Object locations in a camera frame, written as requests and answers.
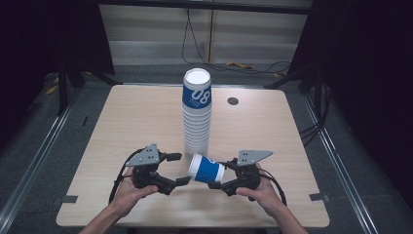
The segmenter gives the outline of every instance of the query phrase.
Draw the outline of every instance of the gray carpet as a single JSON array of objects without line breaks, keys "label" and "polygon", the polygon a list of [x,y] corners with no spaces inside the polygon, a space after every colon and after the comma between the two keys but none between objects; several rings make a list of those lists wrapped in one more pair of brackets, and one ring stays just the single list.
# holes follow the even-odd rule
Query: gray carpet
[{"label": "gray carpet", "polygon": [[[266,69],[268,65],[254,65]],[[184,65],[118,66],[114,79],[133,83],[181,84],[186,70],[195,67]],[[247,75],[230,71],[215,71],[206,68],[214,85],[257,86],[277,81],[272,74]],[[59,205],[55,198],[66,194],[72,177],[80,162],[102,106],[110,91],[110,86],[86,75],[87,84],[79,90],[65,125],[53,146],[45,165],[37,176],[9,233],[77,233],[79,228],[65,228],[56,225]],[[298,130],[313,125],[301,94],[298,81],[281,87]],[[51,86],[45,84],[45,90]],[[7,147],[1,150],[0,206],[3,207],[16,184],[24,174],[43,138],[56,118],[58,93],[49,96],[42,92],[35,100],[25,123],[12,138]],[[331,102],[326,128],[339,150],[340,156],[376,224],[379,233],[413,233],[413,214],[381,169],[365,153],[351,134],[349,127],[334,101]],[[326,228],[311,228],[311,233],[364,233],[351,206],[343,186],[318,137],[306,146],[319,189],[328,195],[326,208],[330,224]],[[124,228],[113,228],[110,233],[126,233]],[[269,233],[278,233],[270,229]]]}]

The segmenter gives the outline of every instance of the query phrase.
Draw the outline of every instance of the forearm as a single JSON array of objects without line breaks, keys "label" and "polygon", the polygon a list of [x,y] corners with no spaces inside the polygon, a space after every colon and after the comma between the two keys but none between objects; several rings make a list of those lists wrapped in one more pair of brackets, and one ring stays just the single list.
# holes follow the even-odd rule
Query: forearm
[{"label": "forearm", "polygon": [[100,234],[107,233],[109,229],[121,218],[109,205],[103,209],[80,233]]},{"label": "forearm", "polygon": [[292,212],[284,205],[272,209],[271,216],[279,225],[283,234],[301,234],[308,233]]}]

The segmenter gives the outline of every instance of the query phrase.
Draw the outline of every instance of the wooden table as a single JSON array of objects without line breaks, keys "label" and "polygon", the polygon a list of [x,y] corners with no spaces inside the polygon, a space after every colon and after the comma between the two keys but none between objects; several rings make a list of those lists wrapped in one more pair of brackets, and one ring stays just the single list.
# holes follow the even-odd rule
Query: wooden table
[{"label": "wooden table", "polygon": [[[136,149],[156,142],[162,152],[184,153],[181,116],[182,87],[115,86],[103,107],[94,133],[68,189],[75,204],[62,204],[56,222],[85,226],[106,205],[125,160]],[[237,98],[231,105],[228,98]],[[212,88],[212,119],[208,157],[228,161],[241,149],[272,150],[261,161],[282,186],[287,203],[306,227],[324,227],[329,218],[311,166],[281,91]],[[164,162],[158,172],[175,179],[186,176],[189,161]],[[227,171],[225,179],[235,178]],[[169,196],[154,194],[140,200],[119,220],[122,226],[146,227],[271,227],[277,224],[256,202],[228,197],[191,181]]]}]

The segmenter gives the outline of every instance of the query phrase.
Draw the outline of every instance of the hand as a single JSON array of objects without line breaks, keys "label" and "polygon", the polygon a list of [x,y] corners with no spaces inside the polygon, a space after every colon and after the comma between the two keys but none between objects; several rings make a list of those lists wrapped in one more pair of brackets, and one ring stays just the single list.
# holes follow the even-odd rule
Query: hand
[{"label": "hand", "polygon": [[128,215],[141,198],[158,192],[158,187],[155,185],[136,188],[131,180],[132,171],[133,168],[129,168],[125,172],[125,178],[119,185],[113,201],[109,204],[109,207],[112,207],[120,217]]},{"label": "hand", "polygon": [[261,177],[261,183],[255,190],[240,187],[237,189],[237,194],[255,199],[269,216],[274,216],[278,207],[284,206],[271,181],[265,177]]}]

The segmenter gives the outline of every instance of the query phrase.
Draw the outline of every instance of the person's left hand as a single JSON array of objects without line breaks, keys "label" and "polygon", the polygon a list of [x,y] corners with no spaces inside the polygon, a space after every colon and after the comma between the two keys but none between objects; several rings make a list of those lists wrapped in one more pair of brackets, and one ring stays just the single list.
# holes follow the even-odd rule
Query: person's left hand
[{"label": "person's left hand", "polygon": [[139,199],[158,192],[158,187],[155,185],[136,188],[131,180],[132,171],[133,168],[129,168],[125,172],[124,176],[127,177],[122,180],[113,201],[109,204],[119,217],[128,215]]}]

